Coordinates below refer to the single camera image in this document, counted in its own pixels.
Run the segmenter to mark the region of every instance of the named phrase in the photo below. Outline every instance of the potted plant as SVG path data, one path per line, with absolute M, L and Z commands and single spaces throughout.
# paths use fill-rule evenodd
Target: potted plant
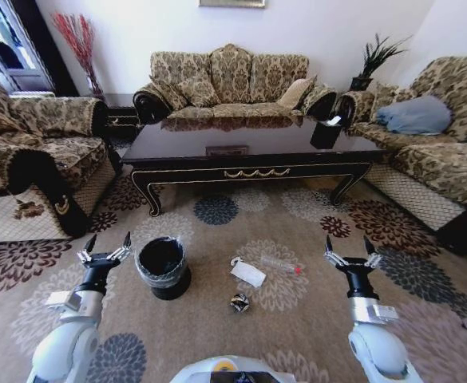
M 370 76 L 379 66 L 384 64 L 388 58 L 396 56 L 397 54 L 407 50 L 398 49 L 398 47 L 408 39 L 409 38 L 404 38 L 394 44 L 386 45 L 389 37 L 381 40 L 378 34 L 375 34 L 375 46 L 370 42 L 366 43 L 366 50 L 364 52 L 364 68 L 357 77 L 352 78 L 350 90 L 366 90 L 373 80 Z

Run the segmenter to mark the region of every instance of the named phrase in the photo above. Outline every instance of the blue cushion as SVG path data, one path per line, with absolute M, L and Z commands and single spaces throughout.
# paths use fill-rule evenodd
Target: blue cushion
M 377 121 L 390 132 L 433 135 L 448 128 L 451 112 L 438 98 L 423 96 L 380 108 Z

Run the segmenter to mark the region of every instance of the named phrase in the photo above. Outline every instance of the vase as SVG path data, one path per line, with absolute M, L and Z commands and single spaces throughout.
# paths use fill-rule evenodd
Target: vase
M 88 87 L 91 94 L 93 94 L 94 97 L 103 98 L 104 93 L 102 92 L 100 84 L 98 84 L 97 76 L 95 75 L 93 67 L 88 71 L 86 77 L 88 78 Z
M 373 78 L 369 77 L 352 77 L 352 83 L 349 90 L 366 90 Z

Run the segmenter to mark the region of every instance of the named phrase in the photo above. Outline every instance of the table leg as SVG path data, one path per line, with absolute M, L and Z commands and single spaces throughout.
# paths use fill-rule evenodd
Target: table leg
M 157 217 L 162 211 L 162 206 L 160 205 L 159 196 L 153 190 L 153 184 L 144 182 L 141 178 L 136 177 L 135 173 L 132 174 L 132 182 L 137 190 L 147 199 L 150 205 L 150 215 Z
M 330 204 L 338 206 L 342 202 L 342 197 L 352 188 L 364 175 L 370 170 L 371 164 L 368 164 L 364 172 L 350 174 L 345 176 L 336 188 L 330 193 Z

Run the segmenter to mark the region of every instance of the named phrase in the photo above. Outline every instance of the crumpled wrapper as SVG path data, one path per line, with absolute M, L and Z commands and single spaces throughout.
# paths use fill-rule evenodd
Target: crumpled wrapper
M 249 299 L 245 294 L 235 294 L 230 301 L 230 306 L 233 307 L 237 313 L 243 313 L 249 308 Z

